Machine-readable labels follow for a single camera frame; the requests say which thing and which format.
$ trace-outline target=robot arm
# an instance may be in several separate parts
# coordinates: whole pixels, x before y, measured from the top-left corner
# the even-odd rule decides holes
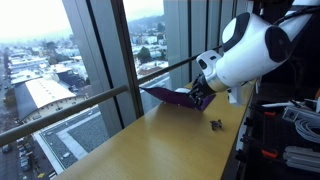
[[[272,71],[290,57],[298,35],[319,5],[320,0],[295,0],[279,25],[250,13],[234,18],[223,31],[223,57],[213,50],[197,57],[203,74],[194,81],[189,97],[200,105],[204,97],[228,90],[230,102],[236,104],[237,87]]]

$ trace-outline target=small black object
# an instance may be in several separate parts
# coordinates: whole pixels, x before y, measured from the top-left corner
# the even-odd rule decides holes
[[[214,131],[216,128],[222,128],[222,122],[219,119],[218,121],[210,121],[211,128]]]
[[[243,152],[241,149],[239,149],[237,151],[237,155],[236,155],[236,160],[242,162],[242,163],[247,163],[247,158],[248,158],[248,155]]]
[[[253,126],[253,119],[247,117],[246,121],[244,122],[244,125],[252,127]]]

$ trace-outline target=sky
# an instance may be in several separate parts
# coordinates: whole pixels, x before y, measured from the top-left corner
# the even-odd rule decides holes
[[[128,21],[162,15],[163,0],[123,0]],[[70,28],[62,0],[0,0],[0,43]]]

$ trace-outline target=tree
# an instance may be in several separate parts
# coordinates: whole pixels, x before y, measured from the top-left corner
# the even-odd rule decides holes
[[[161,50],[160,52],[161,52],[161,57],[160,57],[160,59],[161,59],[161,60],[166,60],[167,58],[166,58],[166,54],[165,54],[164,50]]]
[[[55,51],[56,49],[56,43],[54,43],[53,41],[50,41],[47,43],[47,49],[51,50],[51,51]]]
[[[90,84],[91,84],[89,78],[86,79],[86,83],[87,83],[87,85],[90,85]]]
[[[9,63],[9,55],[8,55],[8,53],[9,53],[9,48],[6,47],[6,48],[5,48],[5,51],[4,51],[4,53],[3,53],[3,62],[4,62],[4,68],[7,70],[7,72],[8,72],[8,70],[9,70],[9,66],[8,66],[8,63]]]
[[[69,39],[70,39],[70,41],[72,42],[73,45],[76,45],[76,38],[74,37],[73,34],[69,35]]]
[[[7,108],[16,105],[16,96],[12,88],[8,89],[8,91],[6,92],[4,103]]]
[[[166,30],[165,26],[162,23],[158,23],[158,32],[164,32]]]
[[[58,64],[57,60],[55,58],[49,58],[48,62],[50,65]]]
[[[138,58],[142,64],[149,62],[151,60],[149,49],[143,46],[138,53]]]
[[[157,38],[158,38],[158,41],[159,41],[160,39],[164,39],[163,34],[158,34]]]

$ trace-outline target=snowy rooftop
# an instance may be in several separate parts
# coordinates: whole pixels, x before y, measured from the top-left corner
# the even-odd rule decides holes
[[[59,99],[75,96],[54,80],[38,78],[26,82],[26,86],[38,108]]]
[[[85,110],[36,134],[58,174],[109,139],[98,108]]]
[[[21,71],[17,74],[10,75],[11,78],[11,84],[17,84],[20,82],[25,82],[31,79],[36,79],[41,77],[39,74],[37,74],[37,71]]]
[[[19,65],[19,64],[31,63],[31,62],[42,63],[45,60],[46,58],[43,58],[43,57],[32,57],[31,59],[15,59],[15,60],[11,60],[11,64]]]

